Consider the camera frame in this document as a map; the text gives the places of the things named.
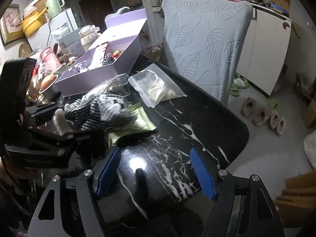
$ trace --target metal screw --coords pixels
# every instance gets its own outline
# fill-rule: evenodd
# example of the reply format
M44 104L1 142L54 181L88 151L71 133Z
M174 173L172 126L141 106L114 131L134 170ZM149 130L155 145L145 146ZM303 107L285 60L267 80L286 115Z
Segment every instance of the metal screw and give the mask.
M85 176L89 176L89 175L92 175L93 171L91 169L88 169L84 172L84 175Z
M57 182L59 179L60 179L59 175L54 175L52 178L53 182Z
M224 169L221 169L221 170L219 171L219 174L220 174L221 176L225 176L225 175L227 175L227 171L224 170Z
M258 177L257 175L253 175L252 180L254 180L255 182L258 182L260 180L260 177Z

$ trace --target slipper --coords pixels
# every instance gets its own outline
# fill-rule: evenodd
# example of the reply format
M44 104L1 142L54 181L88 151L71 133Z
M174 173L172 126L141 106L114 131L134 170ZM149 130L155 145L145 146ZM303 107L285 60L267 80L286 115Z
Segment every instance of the slipper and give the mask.
M231 94L232 96L238 97L238 96L239 96L239 90L238 90L238 88L237 88L237 87L231 87L231 89L230 89L230 94Z
M274 130L279 122L279 113L276 110L271 110L270 112L270 120L269 120L269 128Z
M244 77L242 77L241 79L242 79L242 80L244 81L244 83L245 83L245 86L241 87L241 89L247 89L247 88L249 88L249 87L250 87L250 84L249 84L248 80L247 80L246 78L244 78Z
M241 79L244 82L244 85L233 83L232 87L237 87L239 89L247 89L247 88L250 87L250 84L249 84L249 82L248 82L248 80L246 78L239 77L239 78L235 78L234 80L237 80L237 79Z
M252 123L256 126L261 126L267 122L270 117L270 109L267 107L260 108L253 119Z
M244 104L241 108L241 114L244 115L245 117L249 116L253 112L253 110L255 109L256 104L257 104L256 100L254 100L251 97L248 97L244 101Z
M267 99L267 103L272 110L277 110L279 107L279 104L275 100Z
M276 135L281 136L284 132L284 128L285 128L285 119L280 118L280 120L277 124L277 127L276 127Z

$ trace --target purple gift box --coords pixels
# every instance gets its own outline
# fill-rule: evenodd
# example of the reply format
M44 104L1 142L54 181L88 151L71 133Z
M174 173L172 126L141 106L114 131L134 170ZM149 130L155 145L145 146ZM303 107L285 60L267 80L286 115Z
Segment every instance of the purple gift box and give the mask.
M89 92L106 79L120 74L129 74L142 51L139 33L147 20L145 9L127 12L105 20L107 30L91 45L75 64L86 61L91 64L97 47L108 42L106 53L124 50L117 60L109 65L75 74L72 66L56 81L56 86L67 97Z

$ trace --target green packet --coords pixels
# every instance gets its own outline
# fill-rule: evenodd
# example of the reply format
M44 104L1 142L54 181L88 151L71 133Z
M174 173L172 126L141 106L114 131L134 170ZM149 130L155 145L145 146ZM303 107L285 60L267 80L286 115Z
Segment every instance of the green packet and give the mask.
M123 136L149 132L157 128L148 118L141 103L132 105L126 110L134 113L137 116L137 119L131 128L125 130L109 130L105 133L105 139L107 140L109 148L117 145L119 139Z

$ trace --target green slipper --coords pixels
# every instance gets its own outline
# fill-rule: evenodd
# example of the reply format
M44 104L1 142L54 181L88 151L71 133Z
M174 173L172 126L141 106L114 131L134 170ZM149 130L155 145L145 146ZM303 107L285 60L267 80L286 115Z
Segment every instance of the green slipper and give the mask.
M268 103L270 109L277 111L279 104L275 100L267 99L267 103Z
M238 89L237 87L231 87L231 89L230 89L230 94L231 94L232 96L238 97L238 96L239 96L239 89Z
M250 84L249 84L248 80L246 78L243 78L243 77L240 77L240 78L244 81L245 85L242 86L242 85L239 85L239 84L232 83L232 87L237 87L239 89L247 89L247 88L249 88Z
M244 77L242 77L241 79L244 81L245 86L241 86L241 87L238 87L238 88L241 88L241 89L247 89L247 88L249 88L249 87L250 87L250 84L249 84L248 80L247 80L246 78L244 78Z

